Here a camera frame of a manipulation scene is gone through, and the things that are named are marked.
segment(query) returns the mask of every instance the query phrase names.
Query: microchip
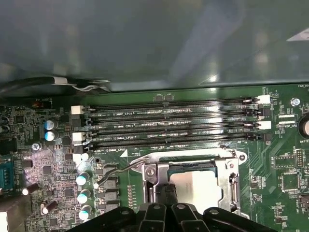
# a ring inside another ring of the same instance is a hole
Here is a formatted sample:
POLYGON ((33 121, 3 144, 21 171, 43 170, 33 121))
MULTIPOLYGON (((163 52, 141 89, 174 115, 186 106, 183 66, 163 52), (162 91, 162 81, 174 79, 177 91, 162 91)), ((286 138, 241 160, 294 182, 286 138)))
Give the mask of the microchip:
POLYGON ((67 188, 64 190, 64 196, 65 197, 73 197, 74 196, 74 191, 71 188, 67 188))
POLYGON ((75 147, 74 147, 74 153, 75 153, 75 154, 82 154, 82 153, 84 153, 84 148, 83 148, 83 146, 75 146, 75 147))
POLYGON ((64 155, 65 160, 72 160, 73 159, 73 154, 65 154, 64 155))
POLYGON ((54 194, 54 191, 52 189, 49 189, 49 190, 46 191, 46 195, 49 196, 49 197, 53 196, 53 194, 54 194))
POLYGON ((104 204, 98 204, 98 209, 105 209, 106 208, 106 205, 104 204))
POLYGON ((24 116, 16 116, 15 122, 24 123, 25 122, 24 116))
POLYGON ((104 192, 98 192, 97 193, 97 198, 103 198, 105 197, 105 193, 104 192))
POLYGON ((165 100, 166 100, 166 101, 172 101, 172 100, 174 100, 174 95, 170 95, 170 94, 166 95, 166 96, 165 96, 165 100))
POLYGON ((72 119, 72 127, 81 127, 82 126, 82 121, 77 118, 77 119, 72 119))
POLYGON ((95 173, 96 173, 97 175, 102 175, 102 174, 103 174, 103 169, 96 169, 96 170, 95 170, 95 173))
POLYGON ((62 139, 62 145, 63 146, 71 145, 71 139, 69 137, 64 137, 62 139))
POLYGON ((51 166, 44 166, 43 167, 43 174, 51 174, 52 173, 52 167, 51 166))
POLYGON ((105 193, 105 200, 106 201, 113 201, 118 199, 118 193, 117 192, 106 192, 105 193))
POLYGON ((32 160, 23 160, 23 168, 32 168, 33 167, 33 162, 32 160))
POLYGON ((69 116, 68 115, 62 115, 60 116, 60 122, 69 122, 69 116))
POLYGON ((163 96, 162 95, 156 95, 155 97, 154 97, 154 101, 156 101, 156 102, 162 102, 163 101, 163 96))
POLYGON ((57 218, 52 218, 49 220, 50 226, 57 226, 58 225, 58 220, 57 218))

